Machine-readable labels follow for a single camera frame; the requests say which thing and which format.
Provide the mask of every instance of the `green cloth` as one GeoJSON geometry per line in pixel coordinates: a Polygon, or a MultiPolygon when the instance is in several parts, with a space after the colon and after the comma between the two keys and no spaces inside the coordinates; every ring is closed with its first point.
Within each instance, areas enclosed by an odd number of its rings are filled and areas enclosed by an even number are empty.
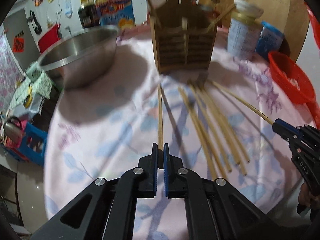
{"type": "Polygon", "coordinates": [[[48,77],[45,72],[42,72],[40,77],[34,82],[31,83],[30,79],[26,77],[23,83],[15,91],[9,109],[12,110],[16,106],[23,104],[26,98],[28,97],[29,86],[32,87],[32,95],[38,93],[39,95],[50,99],[50,93],[53,86],[52,80],[48,77]]]}

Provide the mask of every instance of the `label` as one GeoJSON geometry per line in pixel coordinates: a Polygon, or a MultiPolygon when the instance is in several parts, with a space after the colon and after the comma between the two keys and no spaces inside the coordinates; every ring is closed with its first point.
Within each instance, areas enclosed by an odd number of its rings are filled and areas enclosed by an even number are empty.
{"type": "Polygon", "coordinates": [[[131,0],[107,0],[96,7],[101,26],[117,25],[120,29],[135,26],[131,0]]]}
{"type": "Polygon", "coordinates": [[[90,26],[91,25],[91,19],[90,19],[90,16],[86,17],[86,18],[83,18],[83,26],[84,27],[87,27],[87,26],[90,26]]]}
{"type": "Polygon", "coordinates": [[[260,38],[261,29],[231,19],[228,52],[239,59],[251,59],[260,38]]]}

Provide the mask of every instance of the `metal screw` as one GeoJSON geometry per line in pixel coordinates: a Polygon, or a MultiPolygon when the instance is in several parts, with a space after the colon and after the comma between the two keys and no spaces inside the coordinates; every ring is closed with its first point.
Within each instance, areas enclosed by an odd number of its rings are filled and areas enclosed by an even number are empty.
{"type": "Polygon", "coordinates": [[[178,169],[178,173],[181,174],[181,175],[185,175],[188,173],[188,169],[186,168],[180,168],[178,169]]]}
{"type": "Polygon", "coordinates": [[[143,173],[143,168],[135,168],[134,170],[133,170],[133,173],[134,174],[141,174],[141,173],[143,173]]]}
{"type": "Polygon", "coordinates": [[[227,184],[226,180],[225,179],[217,179],[216,180],[216,183],[219,185],[219,186],[224,186],[227,184]]]}
{"type": "Polygon", "coordinates": [[[98,178],[96,179],[96,181],[94,182],[97,186],[102,186],[103,184],[105,184],[106,180],[104,178],[98,178]]]}

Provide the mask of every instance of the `soy sauce bottle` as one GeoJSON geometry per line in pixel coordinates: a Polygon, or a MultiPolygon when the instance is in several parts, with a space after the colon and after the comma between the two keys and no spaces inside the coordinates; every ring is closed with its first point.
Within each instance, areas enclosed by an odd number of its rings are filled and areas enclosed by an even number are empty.
{"type": "Polygon", "coordinates": [[[84,29],[99,26],[97,9],[93,0],[80,0],[81,6],[78,10],[81,25],[84,29]]]}

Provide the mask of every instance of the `blue gripper pad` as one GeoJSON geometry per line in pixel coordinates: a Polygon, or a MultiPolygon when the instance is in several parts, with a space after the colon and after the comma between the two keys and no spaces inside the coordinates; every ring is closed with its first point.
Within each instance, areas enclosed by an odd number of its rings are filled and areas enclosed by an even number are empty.
{"type": "Polygon", "coordinates": [[[157,195],[157,184],[158,184],[158,147],[155,150],[156,161],[154,162],[154,173],[153,173],[153,193],[157,195]]]}
{"type": "Polygon", "coordinates": [[[169,195],[169,178],[168,178],[168,161],[170,158],[169,146],[166,143],[163,146],[163,170],[164,170],[164,193],[165,196],[169,195]]]}

